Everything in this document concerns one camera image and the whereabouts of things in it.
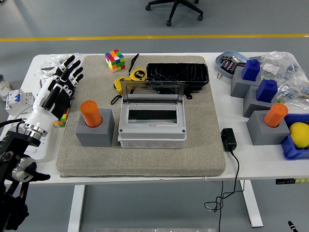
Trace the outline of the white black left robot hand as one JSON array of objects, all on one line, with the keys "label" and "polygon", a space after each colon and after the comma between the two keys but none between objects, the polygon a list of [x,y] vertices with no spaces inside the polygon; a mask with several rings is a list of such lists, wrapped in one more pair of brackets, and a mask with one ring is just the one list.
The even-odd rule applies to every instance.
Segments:
[{"label": "white black left robot hand", "polygon": [[71,55],[45,75],[47,79],[34,101],[31,115],[25,121],[25,134],[48,134],[53,123],[59,121],[70,107],[76,87],[84,76],[82,71],[81,61]]}]

